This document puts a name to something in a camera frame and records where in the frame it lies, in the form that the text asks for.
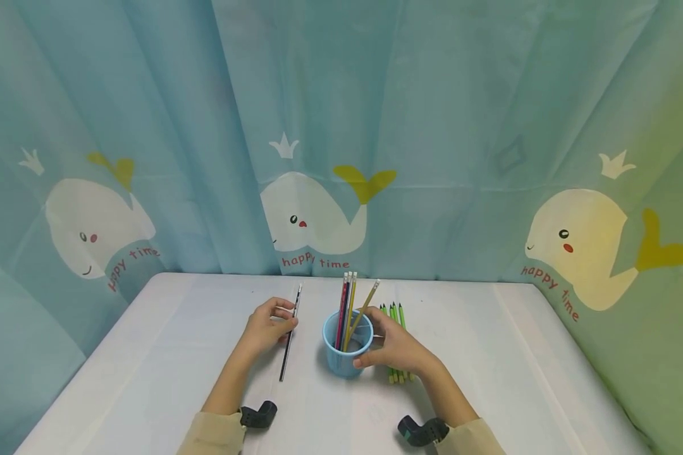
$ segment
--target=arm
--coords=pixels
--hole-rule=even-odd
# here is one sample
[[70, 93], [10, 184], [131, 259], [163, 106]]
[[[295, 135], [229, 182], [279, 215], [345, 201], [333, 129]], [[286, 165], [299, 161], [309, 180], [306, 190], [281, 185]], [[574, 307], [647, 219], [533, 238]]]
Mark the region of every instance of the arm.
[[476, 413], [445, 365], [414, 339], [401, 325], [378, 308], [367, 308], [381, 349], [366, 351], [355, 359], [357, 368], [388, 365], [417, 375], [433, 404], [434, 412], [452, 427], [437, 444], [439, 455], [502, 455], [496, 437]]
[[240, 402], [243, 398], [243, 392], [245, 392], [245, 383], [255, 360], [255, 356], [239, 350], [236, 346], [225, 363], [215, 387], [207, 396], [201, 412], [221, 416], [230, 416], [236, 413], [240, 409]]
[[288, 300], [271, 298], [255, 309], [202, 410], [192, 421], [178, 455], [240, 453], [245, 437], [245, 427], [240, 425], [240, 402], [247, 377], [256, 359], [277, 341], [288, 339], [288, 332], [298, 324], [289, 312], [291, 308], [293, 303]]
[[436, 356], [429, 354], [417, 363], [419, 368], [414, 373], [422, 379], [436, 416], [453, 428], [479, 419], [455, 379]]

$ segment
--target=beige sleeve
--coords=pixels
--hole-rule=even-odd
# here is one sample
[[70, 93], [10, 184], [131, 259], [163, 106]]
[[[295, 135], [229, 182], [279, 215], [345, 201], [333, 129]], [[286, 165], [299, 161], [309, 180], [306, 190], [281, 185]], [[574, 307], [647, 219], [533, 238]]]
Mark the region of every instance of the beige sleeve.
[[482, 418], [451, 429], [436, 447], [438, 455], [505, 455]]
[[243, 437], [240, 412], [231, 416], [198, 412], [177, 455], [238, 455]]

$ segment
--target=black pencil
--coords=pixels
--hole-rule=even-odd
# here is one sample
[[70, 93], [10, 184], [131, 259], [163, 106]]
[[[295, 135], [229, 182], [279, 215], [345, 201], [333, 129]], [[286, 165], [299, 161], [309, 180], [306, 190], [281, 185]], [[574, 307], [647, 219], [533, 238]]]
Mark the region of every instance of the black pencil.
[[[298, 312], [298, 303], [300, 302], [300, 287], [302, 287], [301, 284], [298, 285], [297, 301], [293, 306], [293, 317], [295, 317]], [[283, 377], [286, 374], [286, 363], [288, 362], [288, 352], [292, 347], [292, 336], [293, 331], [288, 332], [288, 340], [286, 340], [286, 350], [283, 353], [283, 365], [281, 366], [281, 375], [280, 377], [278, 377], [279, 382], [283, 382]]]

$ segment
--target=red pencil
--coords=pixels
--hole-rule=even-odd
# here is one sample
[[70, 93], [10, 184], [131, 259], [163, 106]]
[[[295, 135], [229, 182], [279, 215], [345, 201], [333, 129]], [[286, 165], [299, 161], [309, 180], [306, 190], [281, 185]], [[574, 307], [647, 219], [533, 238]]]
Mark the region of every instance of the red pencil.
[[347, 296], [347, 286], [349, 286], [349, 283], [347, 282], [347, 273], [343, 274], [343, 284], [341, 286], [341, 303], [340, 303], [340, 314], [338, 314], [338, 322], [336, 323], [336, 342], [334, 343], [334, 349], [341, 349], [342, 348], [342, 327], [343, 327], [343, 319], [342, 319], [342, 313], [343, 309], [346, 306], [347, 299], [345, 298]]

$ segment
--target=pencil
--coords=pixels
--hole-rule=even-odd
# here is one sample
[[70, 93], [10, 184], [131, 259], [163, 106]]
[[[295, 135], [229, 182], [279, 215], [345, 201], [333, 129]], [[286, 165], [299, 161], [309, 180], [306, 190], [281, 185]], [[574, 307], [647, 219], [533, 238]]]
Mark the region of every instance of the pencil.
[[347, 311], [347, 335], [343, 339], [343, 351], [346, 353], [347, 349], [349, 348], [349, 340], [352, 338], [352, 313], [354, 312], [354, 294], [357, 290], [357, 273], [354, 272], [354, 275], [352, 276], [352, 296], [350, 297], [349, 300], [349, 310]]
[[352, 332], [357, 329], [357, 325], [359, 325], [359, 321], [362, 320], [362, 315], [364, 314], [364, 310], [367, 310], [367, 306], [369, 306], [369, 302], [372, 301], [372, 296], [374, 296], [375, 291], [379, 287], [379, 279], [374, 282], [374, 286], [372, 286], [369, 296], [367, 296], [367, 300], [364, 301], [364, 305], [362, 305], [362, 308], [359, 310], [359, 314], [354, 318], [354, 324], [352, 324]]
[[[403, 329], [407, 330], [407, 326], [405, 326], [405, 312], [402, 310], [402, 303], [398, 303], [397, 312], [400, 317], [400, 325], [402, 325]], [[405, 375], [405, 379], [415, 379], [415, 375], [412, 373], [404, 372], [403, 374]]]
[[347, 277], [347, 292], [345, 293], [345, 296], [343, 297], [345, 301], [343, 301], [343, 313], [341, 313], [341, 339], [340, 339], [340, 346], [338, 347], [338, 350], [343, 351], [343, 342], [347, 339], [347, 332], [349, 331], [349, 325], [347, 324], [347, 320], [349, 319], [350, 312], [352, 310], [352, 307], [350, 306], [350, 302], [352, 300], [352, 273], [349, 272], [349, 276]]
[[[399, 324], [400, 320], [397, 317], [397, 307], [395, 306], [395, 302], [391, 303], [391, 314], [393, 315], [391, 316], [393, 320]], [[405, 377], [400, 370], [395, 370], [395, 376], [398, 377], [400, 384], [405, 382]]]
[[[386, 314], [386, 307], [385, 307], [385, 304], [384, 304], [384, 303], [383, 303], [383, 306], [380, 307], [380, 310], [382, 310], [383, 313], [385, 313], [385, 316], [388, 315], [388, 314]], [[388, 374], [389, 374], [389, 376], [390, 376], [390, 384], [394, 384], [394, 383], [395, 383], [394, 369], [392, 369], [391, 367], [389, 367], [389, 368], [388, 368]]]
[[343, 313], [343, 306], [346, 305], [347, 302], [347, 273], [345, 272], [343, 274], [343, 284], [341, 286], [341, 299], [340, 299], [340, 312], [338, 312], [338, 317], [336, 321], [336, 338], [334, 340], [334, 349], [340, 349], [341, 348], [341, 339], [342, 339], [342, 313]]
[[[298, 304], [300, 303], [300, 287], [302, 286], [303, 283], [298, 285], [297, 301], [293, 305], [293, 317], [298, 314]], [[278, 382], [283, 382], [283, 377], [286, 374], [286, 363], [288, 362], [288, 352], [292, 347], [292, 336], [293, 330], [288, 332], [288, 340], [286, 340], [286, 350], [283, 353], [283, 365], [281, 365], [281, 375], [278, 377]]]

